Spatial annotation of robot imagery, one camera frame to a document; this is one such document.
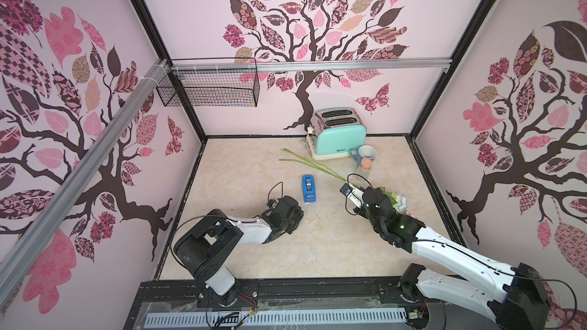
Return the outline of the artificial flower bouquet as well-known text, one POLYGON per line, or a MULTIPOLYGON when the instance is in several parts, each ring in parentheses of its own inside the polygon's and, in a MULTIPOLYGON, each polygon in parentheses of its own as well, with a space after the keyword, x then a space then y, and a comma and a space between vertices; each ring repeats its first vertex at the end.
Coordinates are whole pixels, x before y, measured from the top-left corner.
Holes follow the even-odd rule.
MULTIPOLYGON (((287 148, 282 148, 281 150, 285 153, 293 155, 294 159, 280 159, 280 161, 301 163, 302 165, 308 166, 324 174, 328 174, 332 177, 335 177, 336 179, 341 180, 344 183, 351 183, 352 185, 359 187, 363 190, 363 202, 365 202, 364 194, 367 189, 373 189, 374 191, 380 190, 381 194, 383 196, 386 196, 387 199, 391 202, 391 206, 393 207, 395 212, 397 212, 398 214, 404 214, 408 210, 408 198, 401 192, 387 191, 382 186, 375 188, 368 180, 362 179, 362 177, 360 177, 357 174, 349 174, 347 177, 343 177, 342 175, 338 174, 336 171, 332 170, 330 167, 323 163, 319 163, 314 160, 302 157, 301 155, 296 154, 293 151, 288 150, 287 148)), ((361 209, 356 209, 356 212, 353 213, 351 213, 350 211, 347 212, 350 215, 358 215, 360 210, 361 209)))

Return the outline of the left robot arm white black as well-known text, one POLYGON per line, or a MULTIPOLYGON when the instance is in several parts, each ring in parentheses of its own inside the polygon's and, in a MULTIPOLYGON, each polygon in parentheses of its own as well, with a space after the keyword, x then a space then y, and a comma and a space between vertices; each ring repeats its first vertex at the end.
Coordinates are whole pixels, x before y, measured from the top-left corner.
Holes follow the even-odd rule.
POLYGON ((183 234, 171 251, 197 282, 212 291, 220 306, 237 301, 238 281, 225 262, 240 244, 268 244, 292 234, 304 218, 298 202, 283 196, 268 201, 268 209, 249 220, 233 218, 214 209, 183 234))

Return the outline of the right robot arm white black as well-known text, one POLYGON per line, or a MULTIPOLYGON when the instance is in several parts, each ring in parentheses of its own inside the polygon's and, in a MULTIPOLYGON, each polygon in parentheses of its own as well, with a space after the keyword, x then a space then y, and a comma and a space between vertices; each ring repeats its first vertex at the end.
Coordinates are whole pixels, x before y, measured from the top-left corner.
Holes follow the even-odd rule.
POLYGON ((433 261, 453 275, 411 264, 398 284, 408 302, 438 299, 478 313, 501 329, 543 329, 550 301, 541 275, 531 266, 495 261, 455 243, 405 214, 381 189, 350 185, 345 192, 355 213, 392 246, 433 261))

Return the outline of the glass jar pink lid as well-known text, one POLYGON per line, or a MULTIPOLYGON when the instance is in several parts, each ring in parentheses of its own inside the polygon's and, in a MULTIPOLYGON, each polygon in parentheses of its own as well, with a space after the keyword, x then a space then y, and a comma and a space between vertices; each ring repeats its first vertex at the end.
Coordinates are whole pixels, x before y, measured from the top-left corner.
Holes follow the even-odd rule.
POLYGON ((362 158, 359 163, 359 166, 356 168, 356 174, 362 177, 362 179, 368 180, 371 169, 373 166, 373 161, 369 158, 362 158))

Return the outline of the blue floral mug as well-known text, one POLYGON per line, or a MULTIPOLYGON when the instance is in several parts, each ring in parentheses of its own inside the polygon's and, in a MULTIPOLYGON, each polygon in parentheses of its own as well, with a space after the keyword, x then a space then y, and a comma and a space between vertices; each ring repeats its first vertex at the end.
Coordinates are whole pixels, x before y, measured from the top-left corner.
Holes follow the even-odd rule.
POLYGON ((353 148, 349 154, 358 166, 361 165, 363 160, 374 161, 377 157, 377 151, 371 145, 362 145, 359 148, 353 148))

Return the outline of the mint green toaster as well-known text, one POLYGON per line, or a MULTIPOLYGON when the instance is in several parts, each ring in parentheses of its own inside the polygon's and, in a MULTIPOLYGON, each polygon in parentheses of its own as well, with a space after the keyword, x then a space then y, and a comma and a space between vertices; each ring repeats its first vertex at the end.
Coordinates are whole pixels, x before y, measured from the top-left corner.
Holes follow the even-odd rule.
POLYGON ((316 111, 307 128, 312 158, 328 160, 349 157, 365 142, 367 128, 354 108, 327 108, 316 111))

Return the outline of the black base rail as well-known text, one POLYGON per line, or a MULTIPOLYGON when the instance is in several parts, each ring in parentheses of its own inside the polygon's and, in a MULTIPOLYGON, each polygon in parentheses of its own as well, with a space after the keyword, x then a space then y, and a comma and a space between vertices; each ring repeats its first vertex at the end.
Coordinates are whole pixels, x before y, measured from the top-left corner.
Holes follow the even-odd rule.
POLYGON ((407 302, 401 298, 398 277, 339 277, 238 280, 237 301, 224 307, 212 291, 193 280, 162 280, 140 284, 125 329, 144 329, 148 313, 201 311, 334 310, 402 308, 404 324, 302 325, 294 328, 240 329, 466 329, 473 317, 454 305, 435 299, 407 302))

